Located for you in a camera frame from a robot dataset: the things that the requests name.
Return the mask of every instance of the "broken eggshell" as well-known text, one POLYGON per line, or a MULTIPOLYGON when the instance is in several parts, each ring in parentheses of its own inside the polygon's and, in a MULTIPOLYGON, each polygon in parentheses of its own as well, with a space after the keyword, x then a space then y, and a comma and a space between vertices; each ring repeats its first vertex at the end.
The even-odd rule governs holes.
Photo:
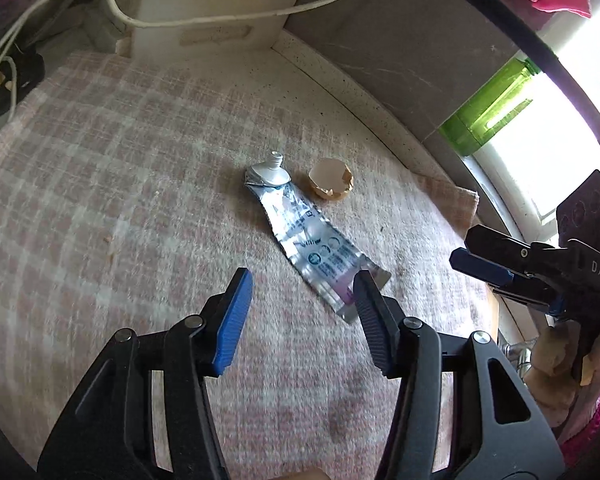
POLYGON ((337 158, 322 158, 309 172, 311 188, 325 200, 340 200, 353 189, 349 167, 337 158))

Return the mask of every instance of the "green plastic bottle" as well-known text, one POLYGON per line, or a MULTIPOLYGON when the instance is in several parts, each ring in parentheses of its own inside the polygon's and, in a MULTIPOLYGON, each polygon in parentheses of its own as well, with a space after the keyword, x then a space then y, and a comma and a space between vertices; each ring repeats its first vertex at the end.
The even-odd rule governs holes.
POLYGON ((529 83, 540 71, 530 59, 512 59, 440 126, 440 133, 459 155, 476 152, 532 101, 529 83))

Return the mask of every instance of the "black tube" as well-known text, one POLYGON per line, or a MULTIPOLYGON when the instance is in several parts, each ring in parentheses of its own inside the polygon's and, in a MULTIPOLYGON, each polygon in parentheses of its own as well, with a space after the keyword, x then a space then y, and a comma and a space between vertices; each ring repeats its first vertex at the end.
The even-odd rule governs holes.
POLYGON ((500 0, 466 0, 506 34, 573 104, 600 145, 600 112, 549 46, 500 0))

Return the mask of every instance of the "checkered cloth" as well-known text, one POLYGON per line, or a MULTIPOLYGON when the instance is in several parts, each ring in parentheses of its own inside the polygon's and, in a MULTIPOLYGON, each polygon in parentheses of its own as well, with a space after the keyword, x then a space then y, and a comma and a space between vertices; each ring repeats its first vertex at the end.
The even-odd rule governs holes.
MULTIPOLYGON (((490 330, 485 286, 448 265, 475 194, 415 178, 368 137, 186 70, 69 58, 0 132, 0 426, 18 451, 35 464, 118 328, 166 330, 247 267, 253 303, 234 364, 208 382, 230 472, 320 466, 335 479, 372 478, 397 381, 372 365, 360 325, 336 318, 288 263, 242 185, 267 149, 285 153, 301 186, 319 158, 343 159, 353 192, 319 205, 392 272, 384 293, 441 332, 490 330)), ((163 464, 165 442, 158 431, 163 464)))

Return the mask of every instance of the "window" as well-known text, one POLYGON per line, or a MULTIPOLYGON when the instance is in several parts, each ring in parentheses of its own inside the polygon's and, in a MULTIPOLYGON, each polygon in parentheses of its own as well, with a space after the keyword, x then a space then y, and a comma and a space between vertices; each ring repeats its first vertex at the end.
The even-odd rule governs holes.
MULTIPOLYGON (((554 50, 600 110, 600 8, 554 50)), ((535 76, 531 85, 533 102, 478 150, 475 158, 507 204, 525 241, 555 242, 555 208, 593 170, 600 170, 600 147, 547 76, 535 76)))

